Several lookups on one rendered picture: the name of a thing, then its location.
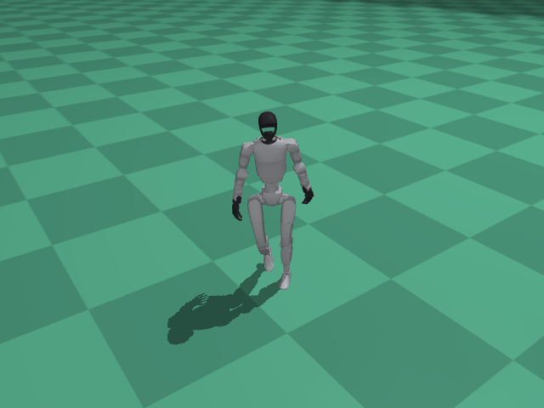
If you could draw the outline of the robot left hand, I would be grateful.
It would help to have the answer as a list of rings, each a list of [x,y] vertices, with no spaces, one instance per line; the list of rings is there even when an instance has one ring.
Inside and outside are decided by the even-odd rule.
[[[305,199],[302,202],[302,204],[308,204],[310,200],[312,200],[312,197],[314,196],[312,189],[310,188],[309,191],[305,187],[303,187],[303,192],[305,193]]]

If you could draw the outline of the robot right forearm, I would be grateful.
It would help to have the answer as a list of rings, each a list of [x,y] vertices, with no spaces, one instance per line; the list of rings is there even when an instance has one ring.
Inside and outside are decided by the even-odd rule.
[[[245,180],[243,179],[238,179],[238,172],[239,172],[239,169],[237,170],[236,172],[236,176],[235,176],[235,186],[234,186],[234,194],[232,195],[233,199],[236,201],[236,197],[237,196],[240,196],[241,199],[242,199],[242,191],[243,191],[243,185],[245,183]]]

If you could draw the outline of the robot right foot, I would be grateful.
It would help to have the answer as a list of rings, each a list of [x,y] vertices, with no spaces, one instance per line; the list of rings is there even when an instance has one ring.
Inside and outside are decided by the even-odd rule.
[[[269,256],[270,255],[270,256]],[[274,268],[274,259],[271,254],[271,247],[269,246],[269,255],[266,257],[263,255],[263,264],[267,271],[272,271]]]

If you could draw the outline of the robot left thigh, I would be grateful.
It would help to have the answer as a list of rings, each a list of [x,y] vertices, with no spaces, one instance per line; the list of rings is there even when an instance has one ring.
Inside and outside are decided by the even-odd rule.
[[[292,226],[296,212],[295,198],[288,194],[281,196],[280,247],[289,247],[292,242]]]

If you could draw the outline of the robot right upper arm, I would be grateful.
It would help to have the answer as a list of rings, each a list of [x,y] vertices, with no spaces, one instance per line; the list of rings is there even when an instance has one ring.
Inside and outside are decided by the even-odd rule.
[[[239,172],[238,179],[246,180],[248,176],[247,166],[250,160],[250,156],[253,153],[254,142],[246,142],[241,146],[241,153],[239,158]]]

